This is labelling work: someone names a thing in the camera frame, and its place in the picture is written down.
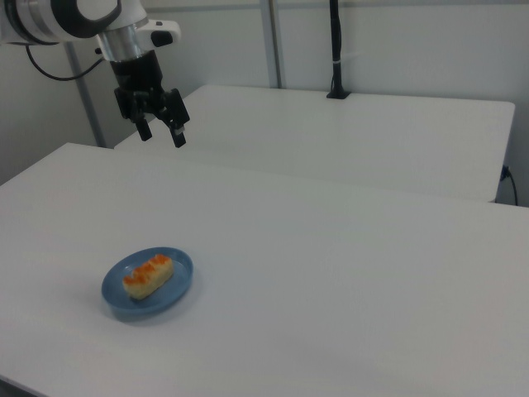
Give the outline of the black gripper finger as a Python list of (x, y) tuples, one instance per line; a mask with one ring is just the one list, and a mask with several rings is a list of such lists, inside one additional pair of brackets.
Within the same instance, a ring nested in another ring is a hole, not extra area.
[(174, 145), (180, 148), (186, 144), (185, 124), (190, 121), (187, 108), (176, 88), (163, 93), (162, 103), (164, 105), (162, 110), (163, 121), (169, 128)]
[(149, 99), (148, 93), (116, 88), (114, 94), (122, 117), (130, 120), (136, 126), (142, 141), (148, 141), (152, 137), (148, 122), (145, 119), (145, 110)]

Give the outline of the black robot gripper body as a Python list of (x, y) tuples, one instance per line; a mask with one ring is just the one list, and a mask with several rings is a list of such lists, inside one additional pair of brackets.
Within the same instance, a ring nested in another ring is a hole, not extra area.
[(127, 91), (147, 92), (147, 109), (145, 113), (157, 114), (163, 107), (162, 72), (153, 50), (133, 60), (111, 62), (118, 88)]

